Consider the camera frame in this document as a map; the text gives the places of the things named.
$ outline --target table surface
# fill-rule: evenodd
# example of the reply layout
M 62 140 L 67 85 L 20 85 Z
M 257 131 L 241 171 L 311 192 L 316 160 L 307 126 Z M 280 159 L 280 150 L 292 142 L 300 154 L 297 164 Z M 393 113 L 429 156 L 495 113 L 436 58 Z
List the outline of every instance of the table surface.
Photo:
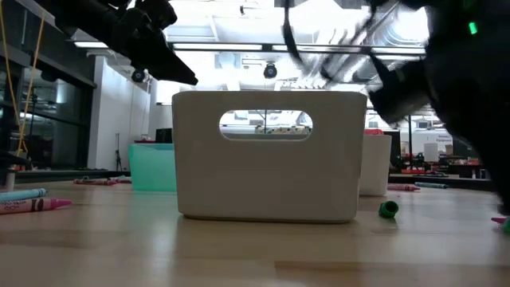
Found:
M 69 208 L 0 216 L 0 286 L 509 286 L 510 236 L 480 191 L 361 198 L 343 225 L 183 218 L 176 196 L 39 183 Z

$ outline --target white container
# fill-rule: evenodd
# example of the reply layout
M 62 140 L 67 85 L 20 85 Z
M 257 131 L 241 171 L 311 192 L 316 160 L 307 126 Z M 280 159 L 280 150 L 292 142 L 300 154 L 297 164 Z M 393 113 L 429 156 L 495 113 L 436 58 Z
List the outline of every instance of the white container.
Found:
M 366 104 L 367 98 L 357 92 L 175 95 L 178 210 L 191 218 L 226 220 L 353 219 Z M 254 109 L 306 112 L 312 133 L 303 140 L 286 140 L 289 135 L 229 139 L 222 134 L 219 120 L 225 112 Z
M 426 162 L 439 161 L 439 148 L 437 143 L 424 143 L 423 144 L 423 157 Z
M 390 172 L 391 136 L 365 135 L 359 179 L 359 195 L 386 194 Z

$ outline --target crayon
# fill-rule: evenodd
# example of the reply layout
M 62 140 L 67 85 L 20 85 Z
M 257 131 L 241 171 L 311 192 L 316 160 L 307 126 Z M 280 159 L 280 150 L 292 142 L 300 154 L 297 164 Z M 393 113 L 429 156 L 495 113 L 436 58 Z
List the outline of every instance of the crayon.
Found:
M 75 184 L 88 184 L 88 185 L 114 185 L 117 184 L 115 180 L 104 180 L 104 179 L 74 179 L 73 183 Z
M 417 187 L 431 187 L 431 188 L 448 188 L 446 184 L 442 183 L 414 183 Z
M 388 184 L 387 190 L 389 191 L 419 191 L 420 187 L 415 187 L 410 184 Z
M 46 195 L 45 188 L 37 188 L 25 191 L 11 191 L 0 193 L 0 202 L 23 200 L 23 199 L 35 199 Z
M 491 220 L 499 224 L 503 224 L 505 221 L 507 221 L 506 218 L 491 218 Z
M 115 178 L 109 178 L 108 180 L 112 180 L 116 183 L 133 183 L 131 177 L 127 177 L 124 175 Z
M 54 210 L 71 204 L 67 199 L 25 199 L 0 202 L 0 214 Z

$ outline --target ceiling light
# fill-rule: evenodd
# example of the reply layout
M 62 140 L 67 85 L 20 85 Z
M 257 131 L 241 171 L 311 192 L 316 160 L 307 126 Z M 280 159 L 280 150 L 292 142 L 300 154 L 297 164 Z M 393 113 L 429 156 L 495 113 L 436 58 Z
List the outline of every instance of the ceiling light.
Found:
M 362 46 L 349 45 L 297 45 L 297 50 L 302 53 L 362 53 Z M 286 45 L 273 45 L 273 51 L 287 52 Z M 419 47 L 374 47 L 375 55 L 395 56 L 425 56 L 425 49 Z
M 99 41 L 75 41 L 74 45 L 78 48 L 108 49 L 106 44 Z
M 262 60 L 262 59 L 242 59 L 241 63 L 243 65 L 263 65 L 263 64 L 265 64 L 265 60 Z
M 175 43 L 175 50 L 181 51 L 262 51 L 262 45 L 253 44 L 222 44 L 222 43 Z

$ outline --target crayon cap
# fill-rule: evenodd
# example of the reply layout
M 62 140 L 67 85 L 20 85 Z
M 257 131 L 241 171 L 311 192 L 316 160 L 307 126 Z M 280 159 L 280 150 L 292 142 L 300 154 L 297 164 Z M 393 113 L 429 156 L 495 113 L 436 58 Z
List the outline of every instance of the crayon cap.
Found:
M 503 230 L 503 233 L 510 234 L 510 220 L 505 220 L 501 229 Z
M 507 219 L 506 218 L 491 218 L 492 221 L 497 222 L 499 224 L 503 224 Z
M 381 203 L 379 216 L 382 218 L 393 218 L 398 212 L 398 204 L 394 201 Z

